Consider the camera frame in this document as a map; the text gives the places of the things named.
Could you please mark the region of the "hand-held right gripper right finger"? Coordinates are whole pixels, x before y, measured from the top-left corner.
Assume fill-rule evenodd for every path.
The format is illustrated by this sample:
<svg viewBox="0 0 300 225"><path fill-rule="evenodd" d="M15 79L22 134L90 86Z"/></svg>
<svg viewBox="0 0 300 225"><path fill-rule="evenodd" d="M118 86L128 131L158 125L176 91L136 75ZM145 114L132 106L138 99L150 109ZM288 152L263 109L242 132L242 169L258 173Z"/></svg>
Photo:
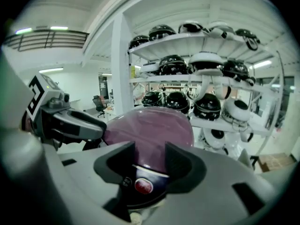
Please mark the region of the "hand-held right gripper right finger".
<svg viewBox="0 0 300 225"><path fill-rule="evenodd" d="M148 225L252 225L276 197L241 162L198 148L165 146L166 200Z"/></svg>

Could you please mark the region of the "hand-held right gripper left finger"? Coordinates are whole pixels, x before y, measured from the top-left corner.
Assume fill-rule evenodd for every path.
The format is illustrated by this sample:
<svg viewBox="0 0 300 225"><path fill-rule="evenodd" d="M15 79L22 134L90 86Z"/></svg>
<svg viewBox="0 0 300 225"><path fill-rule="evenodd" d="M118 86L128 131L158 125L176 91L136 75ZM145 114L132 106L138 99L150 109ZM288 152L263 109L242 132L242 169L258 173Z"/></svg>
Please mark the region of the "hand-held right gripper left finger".
<svg viewBox="0 0 300 225"><path fill-rule="evenodd" d="M51 178L73 225L128 225L130 215L121 200L123 177L108 166L113 158L128 167L126 155L134 154L133 142L74 153L57 154L44 145Z"/></svg>

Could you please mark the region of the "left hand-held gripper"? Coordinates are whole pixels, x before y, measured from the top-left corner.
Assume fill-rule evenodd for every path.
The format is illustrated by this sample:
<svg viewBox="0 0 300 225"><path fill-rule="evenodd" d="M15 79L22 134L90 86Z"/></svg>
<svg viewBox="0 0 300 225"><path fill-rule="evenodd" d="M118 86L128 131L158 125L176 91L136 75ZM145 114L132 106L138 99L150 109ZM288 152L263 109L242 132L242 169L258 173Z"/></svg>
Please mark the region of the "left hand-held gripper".
<svg viewBox="0 0 300 225"><path fill-rule="evenodd" d="M64 93L48 76L37 73L28 84L34 93L24 114L24 130L37 136L42 143L53 145L85 142L82 150L99 147L107 125L90 114L67 110L69 94Z"/></svg>

